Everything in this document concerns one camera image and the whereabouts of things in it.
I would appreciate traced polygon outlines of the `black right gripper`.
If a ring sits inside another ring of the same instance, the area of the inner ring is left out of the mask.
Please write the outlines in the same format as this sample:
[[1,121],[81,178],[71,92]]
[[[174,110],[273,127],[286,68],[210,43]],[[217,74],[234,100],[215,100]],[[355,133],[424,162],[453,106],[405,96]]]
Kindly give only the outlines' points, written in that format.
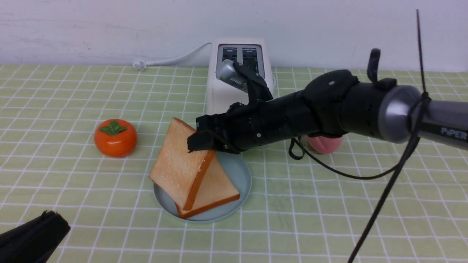
[[189,152],[215,150],[239,154],[263,145],[289,141],[289,153],[311,133],[311,108],[295,96],[244,105],[234,103],[222,114],[197,118],[187,138]]

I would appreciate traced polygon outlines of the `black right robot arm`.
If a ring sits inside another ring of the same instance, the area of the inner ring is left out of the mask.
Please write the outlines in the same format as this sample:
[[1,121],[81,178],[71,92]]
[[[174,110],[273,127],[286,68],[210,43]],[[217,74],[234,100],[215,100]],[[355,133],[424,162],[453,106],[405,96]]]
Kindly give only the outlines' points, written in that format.
[[371,82],[349,70],[333,70],[303,90],[273,98],[267,83],[252,68],[226,59],[220,80],[248,94],[248,103],[233,103],[227,112],[197,118],[189,151],[213,149],[241,153],[296,137],[339,138],[347,133],[400,144],[411,135],[467,150],[467,103],[429,100],[411,85],[377,79],[380,50],[368,64]]

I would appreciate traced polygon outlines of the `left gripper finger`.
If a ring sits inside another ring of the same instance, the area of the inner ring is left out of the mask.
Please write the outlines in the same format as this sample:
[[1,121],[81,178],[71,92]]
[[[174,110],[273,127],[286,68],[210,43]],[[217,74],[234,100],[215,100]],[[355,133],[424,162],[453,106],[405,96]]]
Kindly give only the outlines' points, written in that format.
[[45,263],[71,227],[62,215],[44,211],[40,216],[0,236],[2,263]]

